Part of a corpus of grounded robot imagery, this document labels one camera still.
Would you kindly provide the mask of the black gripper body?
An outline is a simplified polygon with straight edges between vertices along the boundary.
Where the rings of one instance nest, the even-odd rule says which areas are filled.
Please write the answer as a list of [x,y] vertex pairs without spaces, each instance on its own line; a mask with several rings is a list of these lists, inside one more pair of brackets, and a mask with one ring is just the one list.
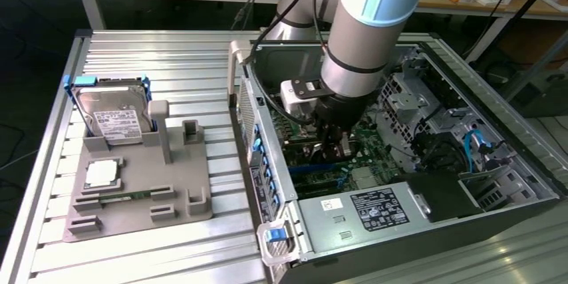
[[351,130],[363,117],[368,100],[368,96],[348,98],[339,94],[320,97],[315,107],[316,123]]

